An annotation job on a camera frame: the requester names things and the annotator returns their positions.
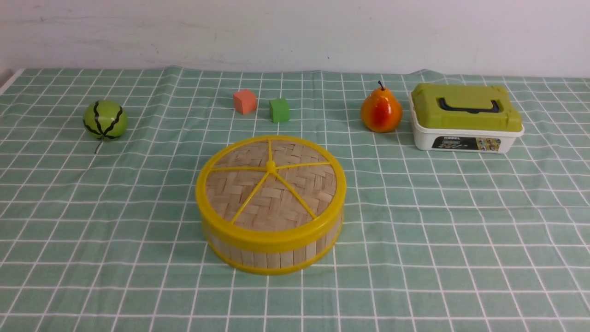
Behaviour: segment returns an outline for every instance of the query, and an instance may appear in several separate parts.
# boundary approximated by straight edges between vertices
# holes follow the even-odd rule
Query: white box base
[[[410,93],[408,99],[414,144],[423,151],[505,154],[514,141],[525,133],[524,126],[520,132],[425,128],[418,123]]]

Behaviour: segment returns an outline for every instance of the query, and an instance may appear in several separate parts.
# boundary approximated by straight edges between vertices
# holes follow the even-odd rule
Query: green ball
[[[84,112],[84,127],[97,139],[117,139],[127,129],[127,115],[111,100],[97,100]]]

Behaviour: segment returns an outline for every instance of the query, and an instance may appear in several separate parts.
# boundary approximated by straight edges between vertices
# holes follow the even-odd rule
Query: green cube
[[[270,117],[273,122],[289,120],[289,103],[287,103],[287,99],[279,98],[270,101]]]

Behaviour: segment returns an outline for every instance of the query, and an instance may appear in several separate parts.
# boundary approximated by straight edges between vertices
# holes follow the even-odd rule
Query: woven bamboo lid
[[[290,136],[231,145],[203,167],[196,186],[204,219],[221,238],[271,243],[313,237],[342,212],[346,181],[325,149]]]

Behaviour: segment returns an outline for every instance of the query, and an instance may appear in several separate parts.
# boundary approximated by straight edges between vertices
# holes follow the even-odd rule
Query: box label
[[[439,136],[432,144],[433,149],[498,151],[501,140],[489,137]]]

